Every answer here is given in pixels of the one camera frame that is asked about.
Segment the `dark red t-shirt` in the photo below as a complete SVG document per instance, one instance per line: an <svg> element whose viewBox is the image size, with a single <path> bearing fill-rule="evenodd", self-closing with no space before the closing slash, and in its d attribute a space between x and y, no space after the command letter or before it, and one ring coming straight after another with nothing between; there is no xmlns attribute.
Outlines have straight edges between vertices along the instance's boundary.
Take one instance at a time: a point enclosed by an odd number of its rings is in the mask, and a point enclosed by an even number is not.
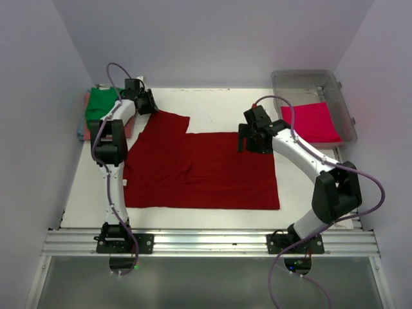
<svg viewBox="0 0 412 309"><path fill-rule="evenodd" d="M188 133L189 121L149 117L125 162L127 207L281 208L273 155L239 152L236 132Z"/></svg>

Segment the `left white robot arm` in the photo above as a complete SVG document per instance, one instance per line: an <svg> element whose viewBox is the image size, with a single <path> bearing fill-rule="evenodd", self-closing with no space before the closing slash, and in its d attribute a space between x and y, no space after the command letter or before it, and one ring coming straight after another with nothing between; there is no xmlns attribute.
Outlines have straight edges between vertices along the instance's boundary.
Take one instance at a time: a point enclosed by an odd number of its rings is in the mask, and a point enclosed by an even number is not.
<svg viewBox="0 0 412 309"><path fill-rule="evenodd" d="M143 77L126 79L124 89L116 90L115 95L113 107L99 120L92 120L89 130L91 156L102 173L106 195L105 220L97 241L125 253L135 245L123 190L128 155L125 126L134 116L156 113L158 108Z"/></svg>

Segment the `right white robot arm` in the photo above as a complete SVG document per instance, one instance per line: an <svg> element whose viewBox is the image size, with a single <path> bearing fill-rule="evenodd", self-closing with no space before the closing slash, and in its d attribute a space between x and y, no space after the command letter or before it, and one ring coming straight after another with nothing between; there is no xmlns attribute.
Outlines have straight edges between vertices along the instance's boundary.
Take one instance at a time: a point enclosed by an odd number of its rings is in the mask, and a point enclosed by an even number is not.
<svg viewBox="0 0 412 309"><path fill-rule="evenodd" d="M302 252L314 233L355 210L362 203L357 174L348 171L351 162L340 164L304 141L284 120L271 121L261 106L244 112L246 122L238 127L238 151L272 154L288 158L314 184L312 208L291 224L286 234L274 232L272 241L292 252Z"/></svg>

